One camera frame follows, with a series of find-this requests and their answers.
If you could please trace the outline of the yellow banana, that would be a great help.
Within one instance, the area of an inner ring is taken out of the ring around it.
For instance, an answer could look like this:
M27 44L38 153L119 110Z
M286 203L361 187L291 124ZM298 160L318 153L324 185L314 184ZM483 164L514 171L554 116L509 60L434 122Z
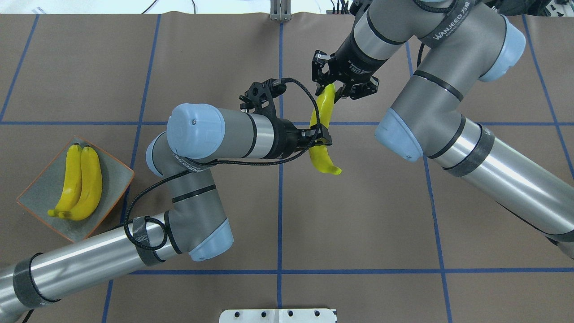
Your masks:
M64 211L71 210L80 198L82 189L81 152L82 147L79 144L72 144L68 148L60 199L54 209L47 211L51 217L63 217Z
M336 167L330 158L327 146L332 145L332 139L328 133L330 119L334 108L336 89L334 84L330 84L323 88L322 93L317 98L318 115L320 119L319 134L317 137L317 144L308 149L310 160L316 170L322 173L339 175L342 170Z
M82 221L90 217L99 205L103 191L102 169L98 153L90 145L82 147L81 172L82 189L80 198L71 210L64 211L61 219Z

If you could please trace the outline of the grey square plate orange rim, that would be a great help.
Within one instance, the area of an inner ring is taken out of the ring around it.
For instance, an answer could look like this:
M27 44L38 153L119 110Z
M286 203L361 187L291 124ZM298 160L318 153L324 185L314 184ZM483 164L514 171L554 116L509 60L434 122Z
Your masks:
M74 136L16 199L47 227L76 243L103 222L131 184L133 170L82 137ZM61 217L65 209L82 212L83 188L100 192L99 204L82 218Z

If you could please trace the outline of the brown paper table mat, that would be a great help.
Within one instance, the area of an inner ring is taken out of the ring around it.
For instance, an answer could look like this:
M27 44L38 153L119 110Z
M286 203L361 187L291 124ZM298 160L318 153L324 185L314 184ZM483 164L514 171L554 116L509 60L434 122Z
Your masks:
M69 241L16 199L78 135L135 171L127 198L157 181L150 141L184 102L236 110L254 81L311 91L310 59L351 17L296 14L1 16L1 265ZM280 166L219 165L235 241L178 255L37 309L31 323L217 322L223 310L330 307L340 323L571 323L573 260L433 160L404 161L374 137L414 70L413 37L379 70L379 92L335 107L329 152Z

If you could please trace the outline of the aluminium frame post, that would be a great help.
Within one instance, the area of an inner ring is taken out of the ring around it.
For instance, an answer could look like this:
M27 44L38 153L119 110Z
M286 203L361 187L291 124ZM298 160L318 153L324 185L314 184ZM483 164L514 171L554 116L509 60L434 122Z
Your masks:
M271 21L285 22L291 19L291 0L270 0Z

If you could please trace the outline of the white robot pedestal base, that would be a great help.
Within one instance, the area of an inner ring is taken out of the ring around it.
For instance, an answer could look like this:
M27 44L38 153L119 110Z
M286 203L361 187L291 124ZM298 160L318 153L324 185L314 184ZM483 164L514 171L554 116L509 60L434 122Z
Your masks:
M337 323L335 309L228 309L221 313L220 323Z

